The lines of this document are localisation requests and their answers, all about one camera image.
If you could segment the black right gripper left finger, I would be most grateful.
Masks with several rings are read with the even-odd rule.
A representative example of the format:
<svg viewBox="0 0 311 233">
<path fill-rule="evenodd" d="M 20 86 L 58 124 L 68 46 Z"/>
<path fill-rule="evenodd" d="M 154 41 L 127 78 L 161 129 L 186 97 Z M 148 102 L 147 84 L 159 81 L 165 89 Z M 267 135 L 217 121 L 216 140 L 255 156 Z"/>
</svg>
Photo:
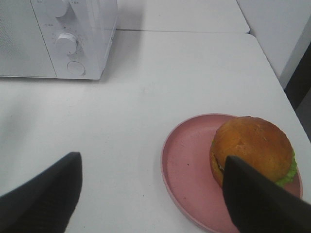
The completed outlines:
<svg viewBox="0 0 311 233">
<path fill-rule="evenodd" d="M 2 233 L 63 233 L 82 189 L 82 157 L 71 152 L 0 197 Z"/>
</svg>

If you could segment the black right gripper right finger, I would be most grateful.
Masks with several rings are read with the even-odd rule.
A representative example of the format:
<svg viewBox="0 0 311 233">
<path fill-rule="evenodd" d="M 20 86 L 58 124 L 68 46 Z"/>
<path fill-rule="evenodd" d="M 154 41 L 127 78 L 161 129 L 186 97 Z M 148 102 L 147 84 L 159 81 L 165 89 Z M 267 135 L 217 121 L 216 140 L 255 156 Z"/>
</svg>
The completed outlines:
<svg viewBox="0 0 311 233">
<path fill-rule="evenodd" d="M 311 206 L 237 156 L 225 161 L 223 197 L 241 233 L 309 233 Z"/>
</svg>

